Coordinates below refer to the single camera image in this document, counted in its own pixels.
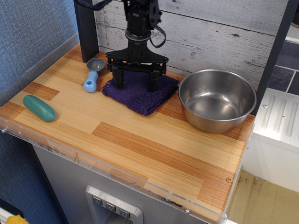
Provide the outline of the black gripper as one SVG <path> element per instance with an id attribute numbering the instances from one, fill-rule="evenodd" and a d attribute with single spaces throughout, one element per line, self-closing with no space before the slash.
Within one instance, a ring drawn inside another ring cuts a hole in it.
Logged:
<path id="1" fill-rule="evenodd" d="M 148 91 L 153 92 L 160 75 L 166 74 L 168 58 L 152 52 L 146 42 L 128 42 L 122 50 L 106 53 L 107 68 L 112 70 L 113 79 L 118 89 L 124 86 L 124 71 L 149 72 Z"/>

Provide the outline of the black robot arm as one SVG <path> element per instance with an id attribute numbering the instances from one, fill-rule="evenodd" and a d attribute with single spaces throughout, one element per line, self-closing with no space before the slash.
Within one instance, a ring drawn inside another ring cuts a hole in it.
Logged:
<path id="1" fill-rule="evenodd" d="M 152 52 L 147 46 L 154 29 L 166 36 L 158 26 L 162 11 L 157 0 L 125 0 L 123 4 L 128 47 L 106 53 L 107 68 L 112 72 L 114 82 L 120 90 L 124 88 L 125 71 L 148 73 L 148 91 L 152 92 L 159 77 L 166 73 L 166 64 L 169 61 L 167 57 Z"/>

